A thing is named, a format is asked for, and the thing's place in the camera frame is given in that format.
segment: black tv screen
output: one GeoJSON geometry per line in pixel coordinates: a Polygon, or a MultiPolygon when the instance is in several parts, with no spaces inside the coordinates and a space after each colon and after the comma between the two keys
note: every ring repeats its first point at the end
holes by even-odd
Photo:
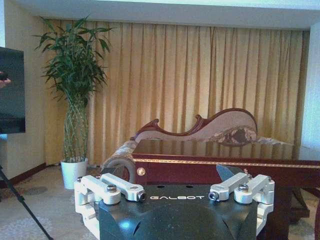
{"type": "Polygon", "coordinates": [[[0,47],[0,134],[25,131],[24,52],[0,47]]]}

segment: beige curtain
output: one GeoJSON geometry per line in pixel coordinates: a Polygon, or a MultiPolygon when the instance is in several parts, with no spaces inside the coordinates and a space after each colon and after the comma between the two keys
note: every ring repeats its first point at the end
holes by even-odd
{"type": "MultiPolygon", "coordinates": [[[[65,25],[66,21],[55,21],[65,25]]],[[[114,27],[109,77],[89,103],[91,164],[101,164],[149,121],[184,132],[195,115],[244,108],[261,136],[299,143],[308,32],[94,22],[114,27]]],[[[45,160],[62,156],[64,101],[45,101],[45,160]]]]}

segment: table leg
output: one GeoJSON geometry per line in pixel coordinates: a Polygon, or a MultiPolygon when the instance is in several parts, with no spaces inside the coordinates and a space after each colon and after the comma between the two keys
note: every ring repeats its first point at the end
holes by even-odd
{"type": "Polygon", "coordinates": [[[266,225],[257,240],[287,240],[290,224],[292,187],[275,184],[274,210],[268,214],[266,225]]]}

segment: wall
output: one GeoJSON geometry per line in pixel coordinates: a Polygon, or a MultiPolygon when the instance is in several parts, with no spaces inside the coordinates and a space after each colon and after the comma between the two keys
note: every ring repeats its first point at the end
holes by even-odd
{"type": "Polygon", "coordinates": [[[4,0],[5,47],[24,51],[26,133],[8,134],[0,140],[0,163],[9,179],[44,161],[44,58],[34,51],[43,32],[42,21],[11,0],[4,0]]]}
{"type": "Polygon", "coordinates": [[[0,0],[0,47],[5,46],[5,2],[0,0]]]}
{"type": "Polygon", "coordinates": [[[301,144],[320,151],[320,22],[311,26],[301,144]]]}

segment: wooden table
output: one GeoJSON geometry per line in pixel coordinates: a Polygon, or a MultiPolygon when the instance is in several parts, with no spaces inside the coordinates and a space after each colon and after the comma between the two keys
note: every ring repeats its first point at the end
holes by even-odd
{"type": "Polygon", "coordinates": [[[293,145],[141,140],[132,153],[138,184],[216,184],[216,165],[239,167],[275,181],[274,211],[257,239],[286,240],[292,188],[320,187],[320,152],[293,145]]]}

